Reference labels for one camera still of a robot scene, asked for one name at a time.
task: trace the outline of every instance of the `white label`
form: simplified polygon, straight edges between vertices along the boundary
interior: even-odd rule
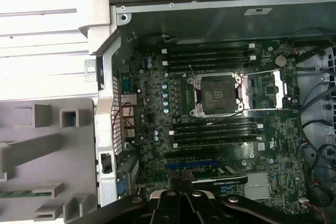
[[[223,169],[221,169],[220,167],[217,168],[217,169],[218,169],[218,171],[219,171],[220,173],[225,173],[225,172],[223,171]]]
[[[268,14],[271,10],[272,10],[272,8],[248,9],[244,15],[245,16],[249,16],[249,15],[265,15],[265,14]]]
[[[265,150],[265,143],[258,143],[258,151],[264,151]]]
[[[232,174],[234,174],[234,173],[237,173],[235,170],[233,170],[232,168],[231,168],[231,166],[225,166],[225,168],[229,171],[229,172],[231,172]]]
[[[272,138],[272,141],[269,142],[269,148],[272,149],[272,150],[275,149],[275,142],[274,142],[273,138]]]

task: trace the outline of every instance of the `pcie slot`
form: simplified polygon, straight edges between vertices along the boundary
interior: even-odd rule
[[[208,160],[208,161],[197,161],[197,162],[190,162],[190,163],[167,164],[165,168],[166,169],[178,169],[178,168],[218,165],[218,164],[219,164],[218,160]]]
[[[197,150],[183,150],[177,152],[166,152],[164,153],[164,158],[173,159],[173,158],[183,158],[183,157],[202,157],[209,155],[217,154],[218,149],[208,148],[208,149],[197,149]]]

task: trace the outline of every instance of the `mounting hole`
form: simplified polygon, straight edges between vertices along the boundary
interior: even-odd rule
[[[126,21],[127,20],[127,15],[126,14],[121,15],[121,20]]]
[[[169,196],[169,197],[173,197],[173,196],[175,196],[176,195],[176,192],[174,192],[174,191],[169,191],[168,193],[167,193],[167,196]]]

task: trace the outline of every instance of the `green circuit board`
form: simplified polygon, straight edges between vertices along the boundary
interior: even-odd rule
[[[298,203],[305,196],[305,183],[302,161],[297,159],[300,135],[297,129],[299,89],[295,71],[295,62],[289,59],[279,68],[275,65],[278,55],[287,55],[290,49],[278,40],[255,41],[255,59],[248,67],[239,69],[221,69],[220,72],[253,73],[280,69],[283,82],[286,83],[287,100],[283,109],[269,111],[250,111],[237,118],[249,117],[258,120],[261,129],[260,141],[217,145],[215,157],[219,164],[230,164],[245,174],[267,173],[269,196],[258,199],[263,204],[279,210],[298,214],[306,210]],[[188,84],[188,78],[196,73],[190,71],[171,73],[162,62],[165,54],[157,52],[135,52],[128,62],[128,70],[119,73],[121,93],[137,94],[134,106],[135,136],[127,139],[140,152],[140,174],[138,186],[148,197],[151,192],[168,189],[167,160],[164,154],[174,151],[169,131],[173,124],[195,123],[200,119],[190,116],[195,107],[194,88]],[[277,90],[271,72],[252,75],[249,78],[251,90],[250,103],[259,109],[275,106]],[[207,167],[209,174],[216,173],[215,168]],[[213,192],[216,196],[241,194],[245,196],[245,185],[224,186]]]

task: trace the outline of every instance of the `motherboard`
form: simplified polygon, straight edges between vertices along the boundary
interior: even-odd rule
[[[305,212],[290,53],[280,40],[135,50],[118,75],[123,142],[140,154],[136,190],[187,181]]]

